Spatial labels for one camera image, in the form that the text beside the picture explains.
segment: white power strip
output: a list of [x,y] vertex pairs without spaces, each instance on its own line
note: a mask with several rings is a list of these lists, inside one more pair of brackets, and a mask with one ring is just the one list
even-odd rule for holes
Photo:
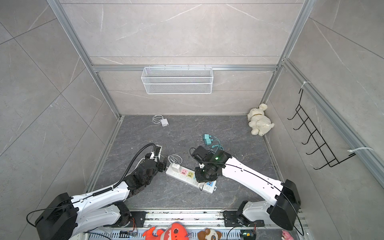
[[216,181],[198,183],[196,181],[195,171],[182,167],[176,163],[173,163],[168,167],[166,174],[210,194],[216,190]]

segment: orange plush toy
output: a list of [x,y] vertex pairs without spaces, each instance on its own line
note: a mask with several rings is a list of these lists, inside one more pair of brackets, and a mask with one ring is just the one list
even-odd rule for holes
[[155,227],[143,233],[145,240],[189,240],[187,230],[179,223],[173,223],[165,232],[157,230],[157,237],[153,235],[153,230]]

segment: stuffed animal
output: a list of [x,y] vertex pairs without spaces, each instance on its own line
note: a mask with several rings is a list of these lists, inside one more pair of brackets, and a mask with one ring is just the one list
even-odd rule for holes
[[206,228],[205,231],[198,232],[197,234],[199,240],[220,240],[221,236],[221,232],[211,228]]
[[291,234],[289,232],[283,230],[283,236],[281,237],[282,240],[294,240]]
[[157,237],[153,235],[155,227],[143,233],[145,240],[189,240],[187,230],[179,223],[172,223],[171,226],[165,230],[157,230]]
[[271,128],[275,126],[274,123],[271,123],[271,120],[264,115],[264,111],[268,106],[264,103],[260,104],[259,108],[252,108],[248,113],[248,125],[252,128],[251,134],[263,136]]

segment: wire basket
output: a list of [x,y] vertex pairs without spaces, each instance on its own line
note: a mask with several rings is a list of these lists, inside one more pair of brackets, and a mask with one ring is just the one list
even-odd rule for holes
[[210,67],[146,67],[141,75],[148,94],[212,93]]

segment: cream plush toy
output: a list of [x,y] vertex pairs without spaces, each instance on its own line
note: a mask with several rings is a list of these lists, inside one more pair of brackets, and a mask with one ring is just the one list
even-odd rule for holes
[[259,136],[263,136],[275,126],[275,124],[271,123],[271,120],[264,115],[264,111],[267,108],[268,106],[262,103],[259,108],[252,108],[248,113],[248,125],[252,128],[252,135],[259,134]]

